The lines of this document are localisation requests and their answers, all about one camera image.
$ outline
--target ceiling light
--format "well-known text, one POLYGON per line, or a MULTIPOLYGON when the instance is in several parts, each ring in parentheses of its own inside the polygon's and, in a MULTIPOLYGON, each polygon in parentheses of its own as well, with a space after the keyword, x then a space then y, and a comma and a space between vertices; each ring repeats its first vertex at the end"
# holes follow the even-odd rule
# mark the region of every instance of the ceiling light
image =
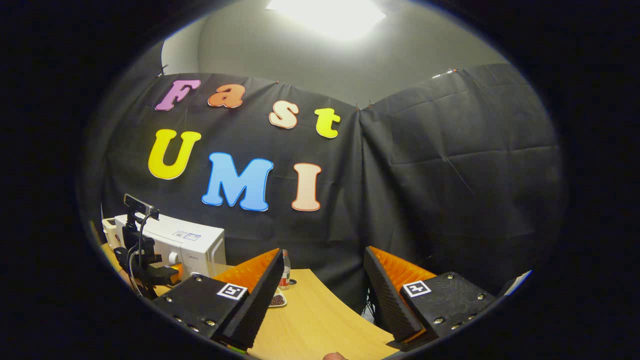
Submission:
POLYGON ((267 10, 336 40, 358 38, 385 17, 369 0, 272 0, 267 10))

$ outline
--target blue letter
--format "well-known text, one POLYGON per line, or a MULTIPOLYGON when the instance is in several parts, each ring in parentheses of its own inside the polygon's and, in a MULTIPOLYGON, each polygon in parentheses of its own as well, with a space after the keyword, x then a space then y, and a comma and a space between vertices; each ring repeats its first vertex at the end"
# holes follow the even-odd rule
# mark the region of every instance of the blue letter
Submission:
POLYGON ((211 160, 211 178, 209 189, 202 197, 202 202, 208 205, 222 205, 220 197, 220 186, 222 186, 229 206, 235 205, 246 189, 244 199, 240 202, 241 208, 253 211, 266 211, 269 208, 269 204, 264 201, 264 191, 267 186, 267 175, 273 168, 272 162, 253 159, 238 176, 231 155, 214 152, 209 155, 209 160, 211 160))

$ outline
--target black fabric backdrop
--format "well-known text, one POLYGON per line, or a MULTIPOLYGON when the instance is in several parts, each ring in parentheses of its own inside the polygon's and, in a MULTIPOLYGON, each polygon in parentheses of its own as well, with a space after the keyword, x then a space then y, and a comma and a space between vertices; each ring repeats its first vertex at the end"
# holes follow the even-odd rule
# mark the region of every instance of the black fabric backdrop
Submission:
POLYGON ((130 193, 170 217, 224 228, 230 265, 285 248, 294 268, 312 269, 358 312, 366 299, 367 245, 435 273, 458 272, 495 294, 530 270, 555 239, 563 210, 557 141, 540 100, 510 65, 430 79, 362 111, 264 79, 179 74, 150 82, 135 96, 123 89, 131 106, 100 118, 100 136, 109 139, 101 186, 105 217, 124 213, 122 197, 130 193), (202 84, 172 110, 154 110, 177 79, 202 84), (246 88, 242 105, 209 106, 208 97, 229 83, 246 88), (293 129, 269 123, 278 100, 300 108, 293 129), (319 108, 341 117, 333 123, 338 137, 317 134, 319 108), (178 133, 167 164, 175 160, 183 131, 202 135, 173 180, 158 179, 147 167, 159 129, 178 133), (255 158, 273 162, 267 211, 230 207, 226 199, 221 206, 202 202, 212 152, 230 154, 239 173, 255 158), (291 208, 296 163, 322 168, 318 211, 291 208))

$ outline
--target wooden table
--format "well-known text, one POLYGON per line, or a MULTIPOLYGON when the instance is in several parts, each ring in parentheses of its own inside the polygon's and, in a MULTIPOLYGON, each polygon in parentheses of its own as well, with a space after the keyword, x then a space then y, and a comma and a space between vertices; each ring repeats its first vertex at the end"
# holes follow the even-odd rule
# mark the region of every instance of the wooden table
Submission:
MULTIPOLYGON (((108 244, 109 262, 129 281, 108 244)), ((262 360, 322 360, 339 352, 349 360, 377 360, 397 352, 386 346, 393 335, 362 318, 338 299, 309 269, 292 269, 298 283, 283 291, 284 307, 271 307, 247 353, 262 360)), ((162 295, 170 290, 157 286, 162 295)))

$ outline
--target plate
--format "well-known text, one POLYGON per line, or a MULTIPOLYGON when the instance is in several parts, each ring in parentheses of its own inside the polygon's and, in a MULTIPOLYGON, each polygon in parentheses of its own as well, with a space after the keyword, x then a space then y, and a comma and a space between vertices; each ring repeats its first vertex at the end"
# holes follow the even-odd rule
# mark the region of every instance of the plate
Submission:
POLYGON ((283 304, 281 305, 269 305, 269 307, 283 307, 285 305, 287 305, 287 298, 284 297, 284 294, 282 293, 282 291, 280 291, 280 289, 276 289, 275 294, 273 294, 273 297, 282 297, 282 300, 284 301, 283 304))

